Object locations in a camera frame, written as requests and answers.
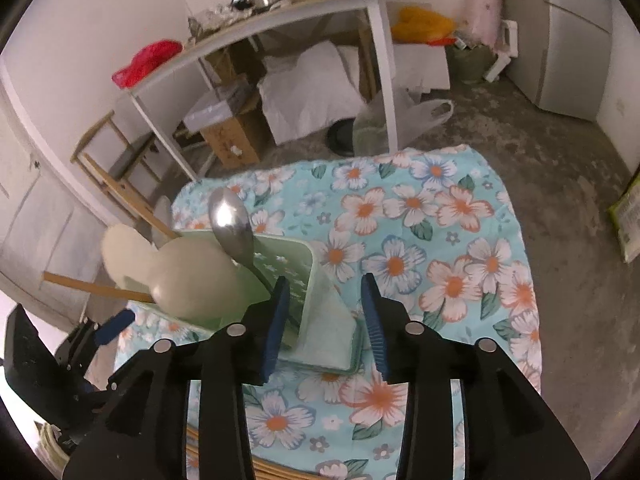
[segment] metal spoon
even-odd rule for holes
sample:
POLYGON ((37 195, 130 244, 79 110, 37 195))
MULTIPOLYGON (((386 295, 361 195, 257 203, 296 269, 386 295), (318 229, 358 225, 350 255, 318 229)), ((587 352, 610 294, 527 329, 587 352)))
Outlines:
POLYGON ((271 283, 255 267, 254 232, 249 222, 249 213, 238 195, 228 187, 214 189, 209 197, 209 221, 223 251, 249 269, 271 294, 271 283))

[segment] gray floor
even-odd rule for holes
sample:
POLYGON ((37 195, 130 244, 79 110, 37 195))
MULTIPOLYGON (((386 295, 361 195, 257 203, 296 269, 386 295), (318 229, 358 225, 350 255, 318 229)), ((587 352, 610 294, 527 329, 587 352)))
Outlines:
MULTIPOLYGON (((504 180, 540 309, 543 397, 595 475, 640 416, 640 270, 622 262, 606 214, 630 175, 597 126, 538 110, 507 79, 451 95, 453 118, 413 146, 464 142, 504 180)), ((313 158, 337 158, 322 133, 270 149, 259 167, 313 158)), ((167 194, 185 182, 172 179, 167 194)))

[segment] turquoise tablecloth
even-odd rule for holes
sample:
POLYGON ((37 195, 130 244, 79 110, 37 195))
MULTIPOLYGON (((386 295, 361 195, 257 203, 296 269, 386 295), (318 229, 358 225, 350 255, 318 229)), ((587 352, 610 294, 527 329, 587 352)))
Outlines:
MULTIPOLYGON (((176 228, 208 228, 207 199, 226 185, 244 200, 256 232, 311 240, 354 316, 360 277, 373 272, 384 296, 446 338, 498 340, 540 387, 538 311, 522 234, 502 181, 468 146, 336 162, 299 162, 184 187, 176 228)), ((161 337, 207 336, 132 304, 117 365, 161 337)), ((463 478, 460 388, 452 383, 454 478, 463 478)), ((197 424, 194 384, 189 420, 197 424)), ((253 453, 340 480, 394 478, 406 387, 382 382, 366 347, 352 377, 281 365, 269 383, 245 388, 253 453)), ((191 460, 190 478, 196 478, 191 460)))

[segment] transparent plastic bag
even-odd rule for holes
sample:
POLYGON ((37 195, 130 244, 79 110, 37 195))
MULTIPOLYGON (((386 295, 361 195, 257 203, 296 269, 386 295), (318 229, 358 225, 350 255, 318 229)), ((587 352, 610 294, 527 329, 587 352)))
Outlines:
MULTIPOLYGON (((409 94, 404 88, 394 88, 394 105, 399 149, 446 123, 453 115, 453 101, 432 99, 420 102, 420 94, 409 94)), ((376 94, 353 123, 353 151, 356 156, 380 155, 389 151, 382 92, 376 94)))

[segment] silver screw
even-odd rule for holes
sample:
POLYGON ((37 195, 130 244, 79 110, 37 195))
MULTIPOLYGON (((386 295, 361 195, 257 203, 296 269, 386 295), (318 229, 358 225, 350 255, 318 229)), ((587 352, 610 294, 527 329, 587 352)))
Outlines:
POLYGON ((229 325, 226 329, 226 333, 228 333, 231 337, 241 336, 246 332, 246 327, 242 323, 233 323, 233 325, 229 325))
POLYGON ((419 321, 410 321, 404 326, 404 331, 411 335, 420 335, 424 332, 424 325, 419 321))
POLYGON ((169 339, 160 339, 154 344, 154 351, 163 354, 171 349, 171 341, 169 339))
POLYGON ((493 339, 489 339, 488 337, 484 337, 478 343, 480 349, 484 352, 495 352, 495 349, 498 348, 498 345, 495 343, 493 339))

